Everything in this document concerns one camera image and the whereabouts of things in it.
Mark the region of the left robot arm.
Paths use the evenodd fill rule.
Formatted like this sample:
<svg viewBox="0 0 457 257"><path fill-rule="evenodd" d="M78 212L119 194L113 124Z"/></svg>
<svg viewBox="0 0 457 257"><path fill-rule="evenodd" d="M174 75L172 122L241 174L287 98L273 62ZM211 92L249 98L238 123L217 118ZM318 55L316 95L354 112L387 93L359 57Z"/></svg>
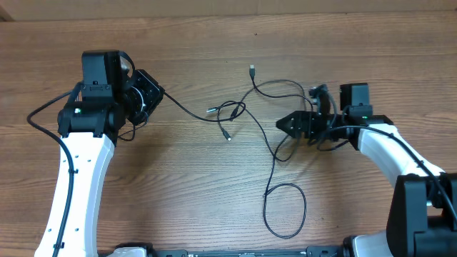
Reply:
<svg viewBox="0 0 457 257"><path fill-rule="evenodd" d="M60 146L59 174L36 256L97 256L96 234L104 179L121 128L146 125L164 89L119 50L85 51L83 78L63 96L58 133L29 120Z"/></svg>

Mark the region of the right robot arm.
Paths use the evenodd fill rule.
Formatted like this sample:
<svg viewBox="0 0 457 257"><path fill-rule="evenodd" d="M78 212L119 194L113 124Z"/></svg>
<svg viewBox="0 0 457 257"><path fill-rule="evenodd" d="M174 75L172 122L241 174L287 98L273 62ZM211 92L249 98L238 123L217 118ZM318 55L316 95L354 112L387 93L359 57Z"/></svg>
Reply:
<svg viewBox="0 0 457 257"><path fill-rule="evenodd" d="M375 115L368 84L340 87L340 109L325 85L309 91L316 109L294 111L278 129L320 147L350 143L374 162L394 188L386 229L349 236L341 246L308 247L307 256L455 256L456 175L422 157L392 120Z"/></svg>

